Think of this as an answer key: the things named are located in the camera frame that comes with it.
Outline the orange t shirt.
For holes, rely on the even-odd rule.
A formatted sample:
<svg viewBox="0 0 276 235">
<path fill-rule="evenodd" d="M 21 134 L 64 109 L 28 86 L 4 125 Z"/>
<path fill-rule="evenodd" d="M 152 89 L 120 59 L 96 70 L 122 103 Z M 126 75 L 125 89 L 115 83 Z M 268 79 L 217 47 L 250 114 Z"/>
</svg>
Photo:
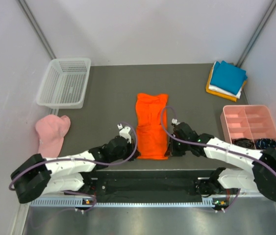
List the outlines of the orange t shirt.
<svg viewBox="0 0 276 235">
<path fill-rule="evenodd" d="M 135 105 L 137 115 L 136 133 L 138 151 L 142 160 L 162 161 L 168 159 L 167 113 L 163 111 L 168 102 L 167 94 L 149 95 L 139 93 Z"/>
</svg>

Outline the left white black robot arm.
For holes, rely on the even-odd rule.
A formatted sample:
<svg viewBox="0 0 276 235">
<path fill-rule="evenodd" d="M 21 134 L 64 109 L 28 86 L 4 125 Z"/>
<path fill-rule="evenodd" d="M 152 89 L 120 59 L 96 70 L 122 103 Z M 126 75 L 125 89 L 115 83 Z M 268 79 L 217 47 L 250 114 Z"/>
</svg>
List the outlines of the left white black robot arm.
<svg viewBox="0 0 276 235">
<path fill-rule="evenodd" d="M 43 158 L 40 153 L 34 154 L 11 173 L 9 190 L 16 193 L 21 204 L 60 191 L 87 194 L 92 188 L 91 172 L 133 161 L 137 156 L 137 137 L 122 135 L 66 157 Z"/>
</svg>

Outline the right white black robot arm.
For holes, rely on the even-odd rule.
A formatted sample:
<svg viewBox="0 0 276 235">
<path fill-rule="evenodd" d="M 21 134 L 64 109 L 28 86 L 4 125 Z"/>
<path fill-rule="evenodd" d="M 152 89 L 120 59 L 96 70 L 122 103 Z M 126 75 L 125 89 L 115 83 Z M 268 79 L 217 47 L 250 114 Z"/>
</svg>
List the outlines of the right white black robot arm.
<svg viewBox="0 0 276 235">
<path fill-rule="evenodd" d="M 196 190 L 201 195 L 221 194 L 227 189 L 256 191 L 276 202 L 276 150 L 249 149 L 203 133 L 198 135 L 185 122 L 172 120 L 170 153 L 183 156 L 190 151 L 197 157 L 218 160 L 234 166 L 219 167 L 208 179 L 198 180 Z"/>
</svg>

